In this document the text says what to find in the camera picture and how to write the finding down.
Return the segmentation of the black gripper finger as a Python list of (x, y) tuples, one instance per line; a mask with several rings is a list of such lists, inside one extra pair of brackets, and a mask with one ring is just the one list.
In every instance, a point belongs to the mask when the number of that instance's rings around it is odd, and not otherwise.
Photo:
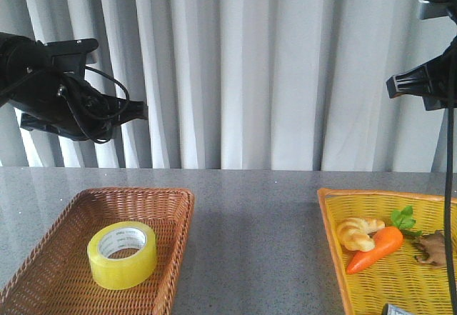
[(117, 99), (116, 101), (118, 113), (114, 118), (115, 124), (125, 124), (126, 122), (136, 119), (148, 119), (148, 106), (142, 101), (127, 101), (125, 99)]
[(433, 87), (428, 64), (421, 64), (410, 71), (393, 75), (387, 80), (386, 87), (391, 99), (403, 95), (430, 96)]

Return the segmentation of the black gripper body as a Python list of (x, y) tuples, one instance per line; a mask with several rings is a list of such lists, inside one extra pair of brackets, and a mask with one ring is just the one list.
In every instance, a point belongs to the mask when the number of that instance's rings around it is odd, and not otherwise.
[(423, 98), (426, 111), (456, 108), (456, 37), (449, 47), (426, 63), (430, 81), (430, 96)]
[(116, 97), (52, 66), (8, 68), (6, 101), (23, 111), (21, 128), (73, 141), (107, 142), (120, 125), (114, 123)]

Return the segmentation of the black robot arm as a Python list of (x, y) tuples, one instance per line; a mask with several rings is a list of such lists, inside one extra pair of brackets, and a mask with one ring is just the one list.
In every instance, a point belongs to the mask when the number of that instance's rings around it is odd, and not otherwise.
[(109, 96), (85, 79), (87, 57), (96, 39), (43, 44), (25, 36), (1, 34), (1, 104), (21, 110), (20, 126), (73, 141), (110, 141), (114, 129), (146, 120), (144, 102)]

